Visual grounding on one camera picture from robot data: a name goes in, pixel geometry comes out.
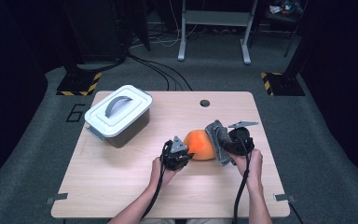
metal table frame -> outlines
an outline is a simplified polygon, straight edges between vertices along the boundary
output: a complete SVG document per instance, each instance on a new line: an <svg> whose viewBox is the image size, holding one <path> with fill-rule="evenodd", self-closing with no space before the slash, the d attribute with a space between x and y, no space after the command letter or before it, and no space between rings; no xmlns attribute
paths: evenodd
<svg viewBox="0 0 358 224"><path fill-rule="evenodd" d="M182 4L182 38L179 48L178 60L185 60L186 52L186 25L203 24L203 25L227 25L246 27L245 35L240 40L243 62L251 63L249 50L247 47L248 37L251 32L253 19L255 16L255 7L258 0L253 0L250 12L221 12L221 11L198 11L186 10L186 0Z"/></svg>

dark background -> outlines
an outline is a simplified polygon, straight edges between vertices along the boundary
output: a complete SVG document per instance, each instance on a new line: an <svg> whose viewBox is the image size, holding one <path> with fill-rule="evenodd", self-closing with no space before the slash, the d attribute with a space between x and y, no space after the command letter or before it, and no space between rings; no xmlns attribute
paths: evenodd
<svg viewBox="0 0 358 224"><path fill-rule="evenodd" d="M312 1L303 26L300 45L306 47L298 48L294 59L303 55L296 61L300 74L331 133L358 167L358 3ZM57 49L57 41L65 49ZM62 51L73 62L85 62L81 50L59 1L0 0L0 167L43 100L46 72L62 66Z"/></svg>

table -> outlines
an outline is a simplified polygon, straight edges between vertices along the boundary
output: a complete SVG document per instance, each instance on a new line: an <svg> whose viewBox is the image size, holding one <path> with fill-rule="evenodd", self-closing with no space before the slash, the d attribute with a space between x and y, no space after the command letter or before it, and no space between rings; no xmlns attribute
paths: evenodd
<svg viewBox="0 0 358 224"><path fill-rule="evenodd" d="M99 91L95 105L111 91ZM164 143L178 136L184 140L193 130L204 129L219 119L224 126L240 120L257 121L248 129L256 148L264 156L264 193L272 217L286 217L288 203L276 202L273 194L284 194L269 142L255 100L244 91L149 91L153 97L149 124L122 148L114 148L87 132L85 124L63 178L51 214L56 218L114 217L137 198L150 177L152 160ZM210 105L201 106L201 100ZM232 217L241 176L235 166L222 167L217 160L190 161L172 182L161 190L146 218ZM245 188L239 217L249 216Z"/></svg>
<svg viewBox="0 0 358 224"><path fill-rule="evenodd" d="M246 27L243 39L240 40L243 62L251 63L247 42L251 32L255 8L258 0L252 0L252 9L249 12L223 12L223 11L202 11L186 10L186 0L182 4L182 36L179 47L178 60L183 61L186 54L186 25L203 24L203 25L226 25L226 26L243 26Z"/></svg>

gray fabric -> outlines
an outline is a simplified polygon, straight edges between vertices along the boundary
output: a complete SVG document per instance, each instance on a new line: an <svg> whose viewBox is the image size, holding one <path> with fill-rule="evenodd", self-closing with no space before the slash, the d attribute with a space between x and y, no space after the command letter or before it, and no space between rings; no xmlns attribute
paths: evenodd
<svg viewBox="0 0 358 224"><path fill-rule="evenodd" d="M226 166L230 162L234 162L231 157L228 156L227 152L222 148L221 144L226 141L231 141L228 136L227 128L223 127L220 120L215 120L205 128L205 132L211 139L214 153L216 154L217 161L222 165Z"/></svg>

container handle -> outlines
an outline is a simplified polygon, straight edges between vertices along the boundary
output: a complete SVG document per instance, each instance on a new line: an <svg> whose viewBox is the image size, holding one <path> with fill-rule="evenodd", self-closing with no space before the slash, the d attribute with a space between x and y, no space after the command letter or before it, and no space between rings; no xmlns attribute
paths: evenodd
<svg viewBox="0 0 358 224"><path fill-rule="evenodd" d="M109 103L109 105L107 106L107 108L105 110L105 115L106 115L107 118L109 118L112 115L113 106L115 106L115 104L117 102L119 102L120 100L132 100L132 99L130 97L128 97L128 96L118 96L115 99L113 99Z"/></svg>

